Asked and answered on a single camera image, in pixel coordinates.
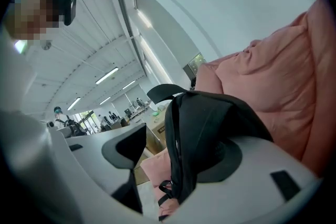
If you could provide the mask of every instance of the fluorescent light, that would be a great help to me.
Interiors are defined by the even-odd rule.
[[[109,76],[111,76],[113,73],[117,72],[119,70],[118,67],[113,68],[112,71],[108,72],[104,77],[96,81],[96,84],[98,85],[101,83],[103,80],[107,79]]]
[[[122,88],[123,90],[126,89],[129,85],[132,85],[133,83],[135,83],[135,80],[133,80],[131,83],[127,84],[124,88]]]
[[[14,46],[15,46],[15,49],[21,53],[24,49],[24,47],[26,46],[27,44],[27,41],[26,40],[18,40],[15,42]]]
[[[147,27],[152,27],[151,22],[146,18],[146,16],[143,15],[141,11],[138,10],[139,17],[143,20],[143,22],[147,25]]]
[[[69,106],[68,110],[72,109],[74,107],[75,104],[77,104],[77,102],[80,100],[80,97],[77,97],[75,99],[75,101],[71,104],[71,106]]]
[[[102,101],[99,105],[105,103],[107,100],[109,100],[111,97],[107,97],[104,101]]]

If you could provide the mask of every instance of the black backpack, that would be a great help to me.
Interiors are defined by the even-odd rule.
[[[230,136],[255,136],[272,141],[268,130],[244,101],[226,94],[186,91],[162,84],[147,93],[154,102],[172,99],[165,114],[165,138],[171,160],[171,180],[160,190],[181,204],[196,182],[219,182],[240,165],[239,147]]]

